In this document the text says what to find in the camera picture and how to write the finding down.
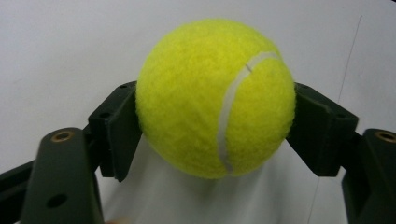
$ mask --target white seam on tennis ball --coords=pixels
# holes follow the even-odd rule
[[[251,74],[254,66],[270,58],[280,59],[279,56],[273,51],[260,52],[256,56],[252,57],[250,61],[248,61],[245,64],[245,66],[239,71],[238,75],[230,84],[224,95],[222,108],[219,114],[219,130],[218,130],[217,140],[218,140],[219,159],[224,164],[228,174],[231,174],[233,172],[233,166],[230,164],[228,160],[226,131],[228,126],[228,117],[230,117],[231,107],[233,106],[233,100],[235,98],[239,85],[246,77],[248,77]]]

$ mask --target white background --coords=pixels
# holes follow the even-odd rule
[[[164,34],[203,18],[241,21],[273,39],[297,82],[361,118],[359,133],[396,131],[396,3],[390,0],[4,0],[0,173],[33,160],[47,133],[83,128],[117,86],[137,79]],[[249,175],[204,180],[175,170],[142,139],[124,182],[99,179],[106,219],[333,224],[347,223],[343,174],[315,177],[285,142]]]

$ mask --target tennis ball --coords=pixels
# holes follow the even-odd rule
[[[294,107],[294,83],[276,46],[236,21],[176,28],[147,57],[136,85],[151,146],[204,178],[261,166],[287,136]]]

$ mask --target screw hole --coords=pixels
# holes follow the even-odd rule
[[[64,142],[72,138],[73,133],[70,131],[59,132],[51,137],[51,141],[55,143]]]
[[[387,132],[376,132],[375,136],[383,141],[396,143],[396,134]]]
[[[56,208],[64,204],[66,201],[67,196],[65,194],[57,194],[47,201],[47,207]]]
[[[110,113],[102,113],[99,115],[99,117],[101,117],[102,119],[107,119],[108,117],[110,117]]]

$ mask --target fuzzy yellow felt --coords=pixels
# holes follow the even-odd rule
[[[293,80],[276,46],[242,23],[220,19],[166,35],[136,89],[137,115],[152,147],[204,178],[258,168],[287,136],[294,107]]]

